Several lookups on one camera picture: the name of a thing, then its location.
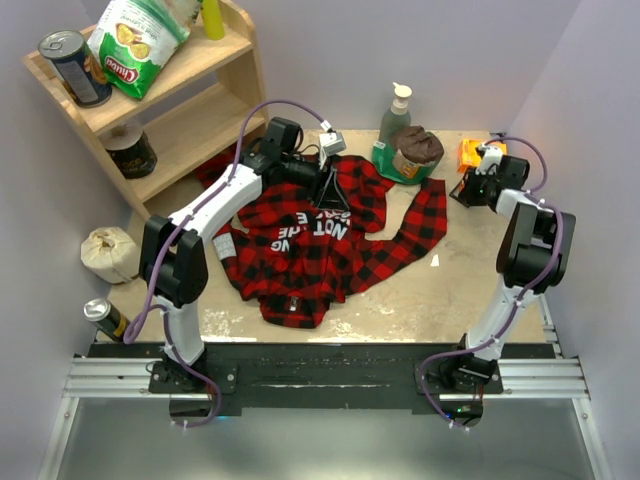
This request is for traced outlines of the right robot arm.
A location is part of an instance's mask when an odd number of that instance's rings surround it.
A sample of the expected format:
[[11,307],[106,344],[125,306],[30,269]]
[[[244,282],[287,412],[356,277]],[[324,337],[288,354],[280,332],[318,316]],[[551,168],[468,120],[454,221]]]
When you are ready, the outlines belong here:
[[503,344],[524,310],[560,283],[567,269],[576,218],[524,190],[530,165],[495,146],[479,149],[450,196],[465,207],[487,206],[509,220],[496,258],[496,289],[456,354],[439,367],[447,388],[466,393],[488,384]]

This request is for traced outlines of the red black plaid shirt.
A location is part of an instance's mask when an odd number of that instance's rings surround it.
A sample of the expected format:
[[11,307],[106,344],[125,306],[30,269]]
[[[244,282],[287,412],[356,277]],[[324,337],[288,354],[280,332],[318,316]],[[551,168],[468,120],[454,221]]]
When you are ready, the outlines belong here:
[[332,304],[423,258],[446,235],[445,183],[425,178],[395,235],[367,239],[385,227],[394,183],[359,155],[336,167],[348,210],[318,210],[303,188],[283,183],[239,211],[240,228],[226,224],[213,239],[230,284],[257,300],[269,323],[313,329]]

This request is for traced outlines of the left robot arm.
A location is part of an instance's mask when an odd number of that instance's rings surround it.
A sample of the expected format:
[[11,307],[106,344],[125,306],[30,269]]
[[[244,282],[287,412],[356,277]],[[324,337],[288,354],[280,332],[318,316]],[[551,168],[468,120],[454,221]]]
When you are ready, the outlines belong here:
[[212,382],[197,306],[209,278],[206,243],[273,185],[302,187],[318,209],[347,209],[332,164],[345,150],[345,140],[328,123],[321,127],[317,158],[309,162],[298,146],[300,125],[274,118],[263,136],[238,149],[231,165],[204,193],[168,217],[153,215],[146,221],[139,275],[147,294],[136,324],[142,326],[151,311],[160,310],[165,334],[162,365],[183,391],[208,390]]

